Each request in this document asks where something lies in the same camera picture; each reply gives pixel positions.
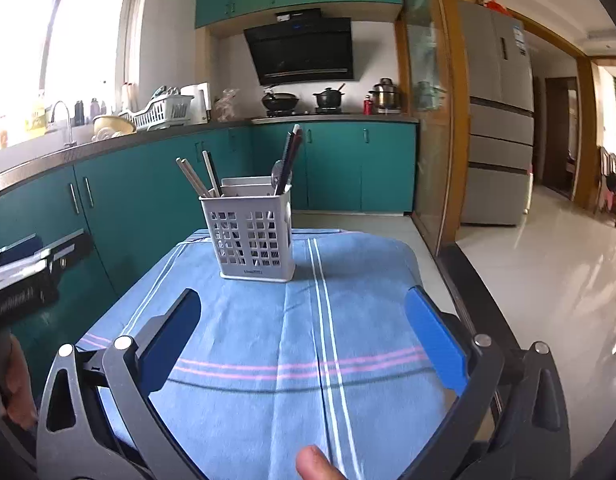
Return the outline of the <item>left hand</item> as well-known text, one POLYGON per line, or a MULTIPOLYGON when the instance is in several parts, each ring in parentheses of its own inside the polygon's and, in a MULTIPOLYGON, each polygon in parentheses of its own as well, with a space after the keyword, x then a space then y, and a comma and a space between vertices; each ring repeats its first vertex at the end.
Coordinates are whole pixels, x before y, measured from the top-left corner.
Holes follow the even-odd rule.
POLYGON ((26 357, 9 330, 0 333, 0 417, 23 430, 38 421, 26 357))

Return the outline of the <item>right hand thumb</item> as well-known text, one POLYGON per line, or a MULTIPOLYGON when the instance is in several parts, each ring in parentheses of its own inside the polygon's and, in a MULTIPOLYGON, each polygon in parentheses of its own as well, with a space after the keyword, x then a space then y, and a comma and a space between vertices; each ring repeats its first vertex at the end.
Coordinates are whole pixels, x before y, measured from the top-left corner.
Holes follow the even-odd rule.
POLYGON ((308 445, 298 452, 296 470, 302 480, 346 480, 316 445, 308 445))

